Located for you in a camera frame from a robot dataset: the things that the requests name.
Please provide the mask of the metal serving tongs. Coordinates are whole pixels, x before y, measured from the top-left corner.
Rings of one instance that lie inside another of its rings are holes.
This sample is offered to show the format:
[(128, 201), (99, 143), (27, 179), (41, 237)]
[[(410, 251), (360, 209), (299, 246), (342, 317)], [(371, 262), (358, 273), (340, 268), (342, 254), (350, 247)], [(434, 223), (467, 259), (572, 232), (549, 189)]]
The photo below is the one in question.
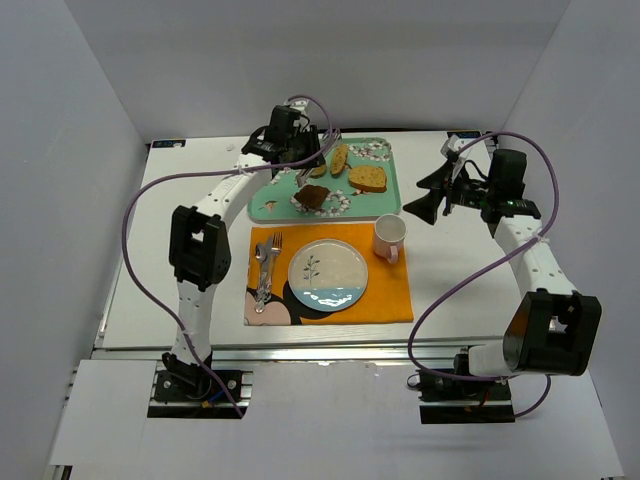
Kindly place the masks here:
[(300, 169), (299, 172), (296, 174), (295, 180), (296, 180), (296, 185), (299, 188), (302, 188), (304, 186), (304, 184), (306, 183), (306, 181), (311, 178), (310, 177), (310, 173), (311, 170), (321, 166), (321, 165), (326, 165), (326, 162), (324, 160), (322, 160), (321, 162), (316, 162), (315, 164), (311, 165), (311, 164), (307, 164), (304, 168)]

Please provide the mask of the narrow seeded bread slice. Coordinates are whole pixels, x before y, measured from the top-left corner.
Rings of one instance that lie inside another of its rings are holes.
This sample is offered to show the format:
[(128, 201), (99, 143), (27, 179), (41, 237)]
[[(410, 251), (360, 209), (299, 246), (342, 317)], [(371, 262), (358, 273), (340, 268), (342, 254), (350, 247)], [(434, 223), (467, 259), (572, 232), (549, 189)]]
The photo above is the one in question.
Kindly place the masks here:
[(346, 144), (338, 145), (332, 154), (329, 172), (333, 177), (339, 176), (346, 168), (349, 148)]

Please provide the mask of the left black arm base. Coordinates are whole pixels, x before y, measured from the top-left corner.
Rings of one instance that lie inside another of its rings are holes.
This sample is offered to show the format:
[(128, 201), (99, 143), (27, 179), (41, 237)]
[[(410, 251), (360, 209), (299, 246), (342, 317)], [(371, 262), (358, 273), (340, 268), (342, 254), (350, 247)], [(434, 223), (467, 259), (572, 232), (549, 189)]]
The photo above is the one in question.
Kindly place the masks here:
[(147, 409), (150, 419), (240, 420), (249, 394), (247, 371), (218, 369), (214, 373), (223, 386), (199, 364), (181, 362), (166, 352), (156, 371)]

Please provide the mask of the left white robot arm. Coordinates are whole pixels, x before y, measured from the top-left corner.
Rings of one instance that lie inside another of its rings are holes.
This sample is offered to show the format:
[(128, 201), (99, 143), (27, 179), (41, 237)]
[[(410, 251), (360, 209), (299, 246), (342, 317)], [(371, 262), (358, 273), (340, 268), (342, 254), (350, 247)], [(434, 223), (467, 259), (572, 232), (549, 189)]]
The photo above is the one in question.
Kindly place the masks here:
[(242, 147), (236, 165), (194, 206), (177, 207), (171, 219), (169, 263), (177, 281), (176, 340), (162, 362), (173, 376), (194, 384), (211, 364), (209, 329), (213, 298), (231, 266), (228, 230), (253, 196), (279, 169), (296, 170), (303, 184), (324, 162), (318, 130), (303, 97), (273, 108), (269, 123)]

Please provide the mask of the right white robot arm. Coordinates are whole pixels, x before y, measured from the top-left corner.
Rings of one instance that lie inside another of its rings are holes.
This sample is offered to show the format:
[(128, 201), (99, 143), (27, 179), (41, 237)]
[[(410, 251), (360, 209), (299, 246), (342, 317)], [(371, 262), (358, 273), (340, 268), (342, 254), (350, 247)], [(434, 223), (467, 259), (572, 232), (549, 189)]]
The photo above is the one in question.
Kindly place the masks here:
[(428, 224), (455, 206), (479, 210), (492, 238), (508, 258), (521, 302), (503, 337), (471, 346), (456, 375), (489, 381), (517, 374), (580, 376), (587, 369), (602, 307), (567, 279), (543, 239), (541, 213), (524, 196), (525, 153), (498, 149), (484, 179), (466, 171), (467, 158), (451, 147), (444, 164), (418, 182), (427, 195), (404, 209)]

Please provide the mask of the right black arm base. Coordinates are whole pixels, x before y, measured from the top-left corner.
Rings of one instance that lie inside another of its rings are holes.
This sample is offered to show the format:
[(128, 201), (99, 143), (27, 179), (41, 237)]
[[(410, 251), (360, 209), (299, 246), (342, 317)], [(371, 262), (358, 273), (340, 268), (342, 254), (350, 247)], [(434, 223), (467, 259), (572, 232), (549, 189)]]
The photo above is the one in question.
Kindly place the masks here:
[(407, 387), (419, 394), (423, 425), (515, 422), (507, 383), (454, 380), (416, 371), (407, 378)]

